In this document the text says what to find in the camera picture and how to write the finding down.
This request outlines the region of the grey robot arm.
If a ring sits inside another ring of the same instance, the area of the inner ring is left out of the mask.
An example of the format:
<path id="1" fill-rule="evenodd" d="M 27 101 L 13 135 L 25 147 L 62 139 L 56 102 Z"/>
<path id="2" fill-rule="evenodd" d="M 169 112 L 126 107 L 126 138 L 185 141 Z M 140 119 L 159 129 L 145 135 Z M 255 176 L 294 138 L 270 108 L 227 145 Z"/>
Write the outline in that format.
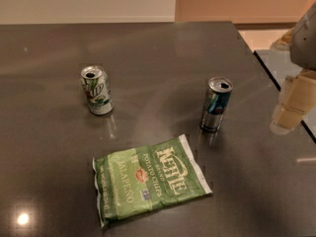
<path id="1" fill-rule="evenodd" d="M 316 3 L 295 25 L 289 56 L 302 70 L 286 76 L 282 84 L 270 125 L 277 135 L 294 130 L 316 106 Z"/>

